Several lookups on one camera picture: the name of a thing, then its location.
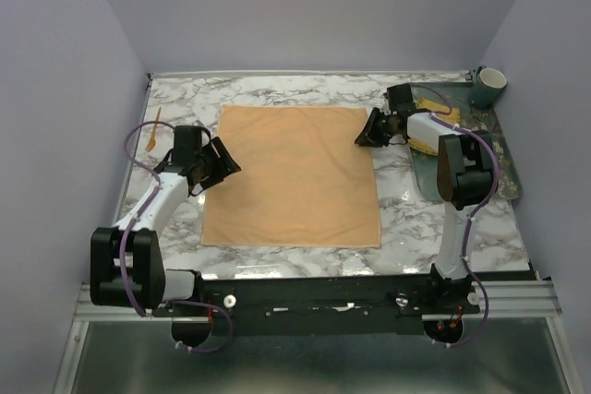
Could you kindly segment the orange plastic knife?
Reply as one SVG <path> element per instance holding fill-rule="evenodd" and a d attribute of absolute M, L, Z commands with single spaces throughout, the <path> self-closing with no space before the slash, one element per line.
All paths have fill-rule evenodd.
<path fill-rule="evenodd" d="M 159 107 L 157 110 L 157 113 L 154 117 L 154 123 L 152 124 L 152 127 L 151 127 L 151 133 L 150 133 L 149 140 L 148 140 L 147 145 L 145 147 L 146 152 L 151 152 L 156 146 L 156 133 L 157 133 L 158 125 L 160 122 L 161 112 L 162 112 L 162 108 Z"/>

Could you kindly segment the peach cloth napkin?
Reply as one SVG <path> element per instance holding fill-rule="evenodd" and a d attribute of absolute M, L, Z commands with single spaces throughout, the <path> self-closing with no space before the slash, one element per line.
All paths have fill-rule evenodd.
<path fill-rule="evenodd" d="M 226 106 L 218 135 L 241 170 L 207 191 L 207 246 L 375 248 L 372 153 L 363 108 Z"/>

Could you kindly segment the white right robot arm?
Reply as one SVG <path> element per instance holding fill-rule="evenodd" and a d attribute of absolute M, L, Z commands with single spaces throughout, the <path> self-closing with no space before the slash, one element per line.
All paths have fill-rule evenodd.
<path fill-rule="evenodd" d="M 440 110 L 417 105 L 414 84 L 400 84 L 384 93 L 386 108 L 373 108 L 360 134 L 359 147 L 382 148 L 400 136 L 417 141 L 437 154 L 436 185 L 444 202 L 445 216 L 440 251 L 434 269 L 444 281 L 425 290 L 427 306 L 438 313 L 458 302 L 458 292 L 448 281 L 472 273 L 469 259 L 476 229 L 476 214 L 496 193 L 500 166 L 486 131 L 471 131 L 450 120 L 451 102 L 442 98 Z"/>

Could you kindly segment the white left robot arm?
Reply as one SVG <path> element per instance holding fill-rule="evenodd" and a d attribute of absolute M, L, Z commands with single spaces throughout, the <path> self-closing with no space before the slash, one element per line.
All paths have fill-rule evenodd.
<path fill-rule="evenodd" d="M 166 269 L 160 236 L 178 207 L 241 171 L 219 137 L 201 125 L 168 125 L 173 146 L 154 167 L 135 158 L 124 140 L 127 158 L 151 177 L 151 184 L 128 214 L 111 227 L 97 228 L 90 238 L 90 299 L 98 306 L 133 308 L 140 316 L 164 303 L 186 316 L 204 306 L 193 270 Z"/>

